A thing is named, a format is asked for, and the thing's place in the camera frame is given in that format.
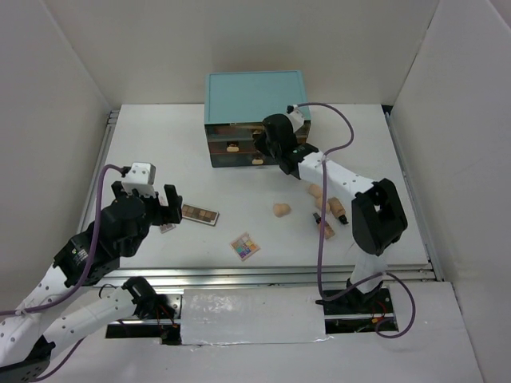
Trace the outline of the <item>foundation bottle black cap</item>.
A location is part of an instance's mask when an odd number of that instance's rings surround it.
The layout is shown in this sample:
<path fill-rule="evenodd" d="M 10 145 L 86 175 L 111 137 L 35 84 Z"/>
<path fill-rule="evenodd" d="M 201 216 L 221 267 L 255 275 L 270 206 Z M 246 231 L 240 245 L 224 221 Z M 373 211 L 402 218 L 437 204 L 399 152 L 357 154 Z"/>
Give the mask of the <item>foundation bottle black cap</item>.
<path fill-rule="evenodd" d="M 342 224 L 347 225 L 348 219 L 346 209 L 339 199 L 332 197 L 328 200 L 332 215 Z"/>

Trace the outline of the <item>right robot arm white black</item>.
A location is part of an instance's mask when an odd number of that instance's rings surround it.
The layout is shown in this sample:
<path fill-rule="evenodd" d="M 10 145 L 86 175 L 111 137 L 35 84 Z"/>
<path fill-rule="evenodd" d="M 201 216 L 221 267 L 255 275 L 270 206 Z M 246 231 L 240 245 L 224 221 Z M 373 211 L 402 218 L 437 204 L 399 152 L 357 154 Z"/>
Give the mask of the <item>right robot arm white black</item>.
<path fill-rule="evenodd" d="M 273 158 L 285 174 L 320 186 L 324 200 L 335 197 L 351 205 L 349 224 L 360 249 L 354 271 L 345 290 L 328 296 L 323 290 L 324 240 L 320 239 L 317 281 L 321 299 L 316 303 L 326 306 L 345 301 L 352 310 L 362 313 L 374 305 L 386 275 L 383 253 L 407 229 L 406 214 L 392 181 L 361 176 L 329 159 L 315 146 L 298 142 L 294 130 L 298 115 L 294 111 L 266 117 L 255 147 Z"/>

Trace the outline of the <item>foundation bottle black pump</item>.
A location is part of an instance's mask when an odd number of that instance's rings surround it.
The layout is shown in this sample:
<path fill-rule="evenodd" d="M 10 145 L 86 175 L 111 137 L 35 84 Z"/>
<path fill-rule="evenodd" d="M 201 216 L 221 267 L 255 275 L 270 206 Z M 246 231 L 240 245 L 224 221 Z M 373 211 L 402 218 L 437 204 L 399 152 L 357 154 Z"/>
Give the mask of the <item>foundation bottle black pump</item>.
<path fill-rule="evenodd" d="M 316 226 L 320 230 L 322 222 L 323 222 L 323 219 L 322 219 L 321 215 L 319 213 L 315 212 L 313 214 L 313 217 L 314 217 Z M 324 223 L 324 230 L 323 230 L 323 237 L 325 238 L 325 240 L 328 240 L 328 239 L 332 238 L 333 236 L 335 236 L 334 230 L 331 228 L 331 226 L 330 226 L 330 224 L 328 222 L 325 222 Z"/>

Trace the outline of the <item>pink eyeshadow palette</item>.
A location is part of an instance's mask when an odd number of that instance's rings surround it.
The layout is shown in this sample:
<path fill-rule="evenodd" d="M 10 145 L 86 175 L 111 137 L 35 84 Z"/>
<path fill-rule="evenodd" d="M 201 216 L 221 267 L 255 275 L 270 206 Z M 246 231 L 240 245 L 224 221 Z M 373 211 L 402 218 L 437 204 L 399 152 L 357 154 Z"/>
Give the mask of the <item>pink eyeshadow palette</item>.
<path fill-rule="evenodd" d="M 160 202 L 160 205 L 163 206 L 163 207 L 167 207 L 168 206 L 168 202 L 166 200 L 166 197 L 163 196 L 162 194 L 159 195 L 159 202 Z M 173 230 L 175 227 L 176 227 L 176 225 L 174 223 L 162 224 L 162 225 L 159 226 L 160 233 L 161 234 L 167 233 L 167 232 Z"/>

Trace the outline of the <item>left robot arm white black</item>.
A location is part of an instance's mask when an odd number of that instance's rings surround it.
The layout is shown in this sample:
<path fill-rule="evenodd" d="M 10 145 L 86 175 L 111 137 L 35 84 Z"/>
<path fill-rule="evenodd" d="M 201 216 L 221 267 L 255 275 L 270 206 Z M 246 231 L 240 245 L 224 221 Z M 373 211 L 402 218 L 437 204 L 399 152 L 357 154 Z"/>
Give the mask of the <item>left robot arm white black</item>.
<path fill-rule="evenodd" d="M 57 253 L 43 280 L 12 314 L 1 321 L 1 380 L 36 382 L 48 375 L 50 362 L 67 347 L 76 349 L 89 334 L 109 322 L 139 319 L 173 320 L 176 310 L 143 277 L 131 277 L 93 304 L 65 315 L 65 308 L 85 288 L 98 284 L 134 256 L 151 227 L 178 224 L 182 198 L 164 186 L 166 204 L 141 187 L 128 193 L 121 182 L 112 185 L 114 200 L 98 206 L 95 220 Z"/>

